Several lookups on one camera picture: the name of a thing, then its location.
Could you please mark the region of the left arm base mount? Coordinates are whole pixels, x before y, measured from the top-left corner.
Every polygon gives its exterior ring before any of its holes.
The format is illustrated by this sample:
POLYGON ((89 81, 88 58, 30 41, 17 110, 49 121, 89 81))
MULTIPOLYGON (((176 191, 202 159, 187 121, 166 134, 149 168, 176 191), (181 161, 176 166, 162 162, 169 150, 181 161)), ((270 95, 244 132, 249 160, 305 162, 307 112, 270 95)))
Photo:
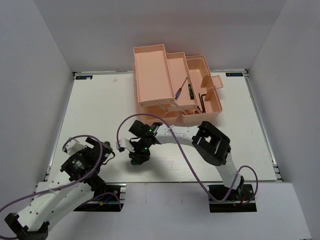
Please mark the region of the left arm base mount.
POLYGON ((106 184, 95 191, 90 201, 82 203, 74 212, 120 212, 126 196, 125 183, 106 184))

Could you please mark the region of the pink plastic tool box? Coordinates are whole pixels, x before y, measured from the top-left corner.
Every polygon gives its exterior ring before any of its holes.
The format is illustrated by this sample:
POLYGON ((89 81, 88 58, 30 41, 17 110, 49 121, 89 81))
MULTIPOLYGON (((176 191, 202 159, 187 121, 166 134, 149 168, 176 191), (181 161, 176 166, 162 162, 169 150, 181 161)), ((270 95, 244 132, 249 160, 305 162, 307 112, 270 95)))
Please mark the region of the pink plastic tool box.
POLYGON ((156 116, 170 125, 192 126, 214 121, 223 111, 218 89, 223 82, 212 75, 203 55, 187 56, 184 52, 168 53, 164 44, 133 48, 133 85, 137 119, 151 125, 156 116), (175 94, 185 78, 181 94, 175 94), (194 99, 190 99, 191 84, 194 99), (206 94, 202 113, 200 94, 206 94))

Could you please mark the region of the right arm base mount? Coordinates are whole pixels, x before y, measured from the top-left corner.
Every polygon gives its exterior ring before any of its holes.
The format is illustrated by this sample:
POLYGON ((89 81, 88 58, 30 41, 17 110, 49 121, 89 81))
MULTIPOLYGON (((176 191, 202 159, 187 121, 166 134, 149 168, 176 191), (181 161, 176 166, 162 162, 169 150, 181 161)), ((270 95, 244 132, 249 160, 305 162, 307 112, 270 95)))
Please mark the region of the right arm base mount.
MULTIPOLYGON (((212 184, 208 186, 208 191, 218 200, 222 199, 228 192, 222 184, 212 184)), ((235 192, 231 192, 228 198, 223 202, 213 201, 208 199, 210 213, 253 213, 257 212, 257 206, 254 196, 254 189, 251 184, 244 184, 240 195, 236 195, 235 192)))

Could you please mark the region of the blue red screwdriver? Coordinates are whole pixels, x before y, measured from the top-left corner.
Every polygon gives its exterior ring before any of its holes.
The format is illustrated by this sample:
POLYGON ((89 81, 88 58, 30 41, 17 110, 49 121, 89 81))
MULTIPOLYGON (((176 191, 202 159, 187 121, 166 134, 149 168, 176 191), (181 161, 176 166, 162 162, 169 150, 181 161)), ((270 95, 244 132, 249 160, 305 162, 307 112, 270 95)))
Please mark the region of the blue red screwdriver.
POLYGON ((188 80, 188 77, 185 78, 185 80, 183 81, 182 85, 180 86, 180 88, 177 90, 177 92, 175 93, 175 100, 177 100, 182 92, 182 89, 186 83, 186 81, 188 80))

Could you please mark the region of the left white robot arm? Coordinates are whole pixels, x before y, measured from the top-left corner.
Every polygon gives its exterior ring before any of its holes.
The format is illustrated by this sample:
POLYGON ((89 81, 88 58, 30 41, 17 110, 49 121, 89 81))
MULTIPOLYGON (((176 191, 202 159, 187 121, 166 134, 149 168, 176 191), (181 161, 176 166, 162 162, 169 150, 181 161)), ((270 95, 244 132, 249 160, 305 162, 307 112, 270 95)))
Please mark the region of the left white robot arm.
POLYGON ((17 213, 9 213, 4 221, 18 240, 45 240, 49 231, 67 214, 91 198, 105 196, 106 183, 99 177, 100 168, 114 153, 108 141, 86 136, 86 144, 75 137, 62 147, 68 159, 61 165, 48 189, 17 213))

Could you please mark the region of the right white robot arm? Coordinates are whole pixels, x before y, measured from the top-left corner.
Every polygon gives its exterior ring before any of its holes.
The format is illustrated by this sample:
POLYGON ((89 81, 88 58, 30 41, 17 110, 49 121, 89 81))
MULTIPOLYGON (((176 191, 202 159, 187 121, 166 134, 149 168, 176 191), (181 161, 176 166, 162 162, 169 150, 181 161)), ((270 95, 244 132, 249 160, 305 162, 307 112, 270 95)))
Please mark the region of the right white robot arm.
POLYGON ((175 144, 191 146, 202 159, 216 167, 226 188, 228 201, 238 201, 244 193, 244 178, 232 161, 230 139, 208 121, 199 126, 166 126, 155 122, 151 126, 135 120, 129 129, 138 141, 127 140, 132 165, 141 165, 151 156, 153 145, 175 144))

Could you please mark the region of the large brown hex key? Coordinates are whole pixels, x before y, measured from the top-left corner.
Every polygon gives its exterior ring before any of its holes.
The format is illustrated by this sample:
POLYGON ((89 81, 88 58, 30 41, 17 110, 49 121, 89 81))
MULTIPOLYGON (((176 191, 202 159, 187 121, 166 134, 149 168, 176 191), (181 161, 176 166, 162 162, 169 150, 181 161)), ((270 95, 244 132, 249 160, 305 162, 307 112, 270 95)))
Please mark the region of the large brown hex key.
POLYGON ((206 108, 205 108, 205 102, 204 102, 204 97, 206 96, 206 94, 200 94, 198 93, 199 99, 200 99, 200 104, 201 104, 201 108, 202 108, 202 113, 205 114, 206 113, 206 108))

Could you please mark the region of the stubby green screwdriver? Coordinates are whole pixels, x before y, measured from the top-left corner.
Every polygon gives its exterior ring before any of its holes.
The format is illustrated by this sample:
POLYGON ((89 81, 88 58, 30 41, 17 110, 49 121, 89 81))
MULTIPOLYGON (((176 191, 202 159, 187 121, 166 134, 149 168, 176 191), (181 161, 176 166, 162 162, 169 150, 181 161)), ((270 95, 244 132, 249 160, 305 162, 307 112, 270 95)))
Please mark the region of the stubby green screwdriver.
POLYGON ((131 163, 133 166, 141 165, 141 164, 142 164, 140 161, 136 161, 136 160, 134 160, 134 159, 132 159, 132 160, 130 161, 130 163, 131 163))

